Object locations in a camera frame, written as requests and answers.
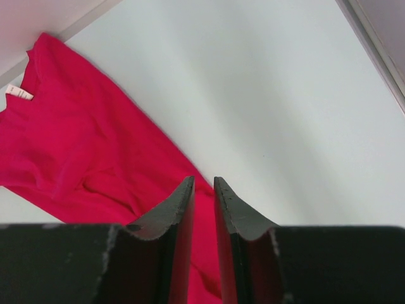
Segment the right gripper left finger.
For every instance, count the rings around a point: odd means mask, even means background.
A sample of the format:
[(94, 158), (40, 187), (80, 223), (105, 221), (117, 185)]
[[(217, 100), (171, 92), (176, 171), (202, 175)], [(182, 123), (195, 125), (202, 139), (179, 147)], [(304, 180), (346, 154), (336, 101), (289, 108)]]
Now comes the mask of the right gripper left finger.
[(186, 303), (194, 188), (128, 225), (2, 225), (1, 302)]

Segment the magenta t shirt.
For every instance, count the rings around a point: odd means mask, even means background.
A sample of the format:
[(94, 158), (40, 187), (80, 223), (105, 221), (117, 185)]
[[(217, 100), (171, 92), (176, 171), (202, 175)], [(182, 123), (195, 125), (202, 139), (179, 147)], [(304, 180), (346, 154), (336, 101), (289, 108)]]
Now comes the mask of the magenta t shirt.
[(129, 224), (195, 178), (189, 303), (220, 303), (214, 191), (105, 74), (43, 33), (1, 112), (1, 185), (62, 222)]

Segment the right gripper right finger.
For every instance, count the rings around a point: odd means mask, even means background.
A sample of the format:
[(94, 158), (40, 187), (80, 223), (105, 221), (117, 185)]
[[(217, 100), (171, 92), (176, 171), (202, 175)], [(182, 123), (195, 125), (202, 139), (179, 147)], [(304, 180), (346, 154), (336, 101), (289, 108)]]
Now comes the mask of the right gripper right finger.
[(215, 177), (224, 303), (403, 303), (404, 229), (277, 225)]

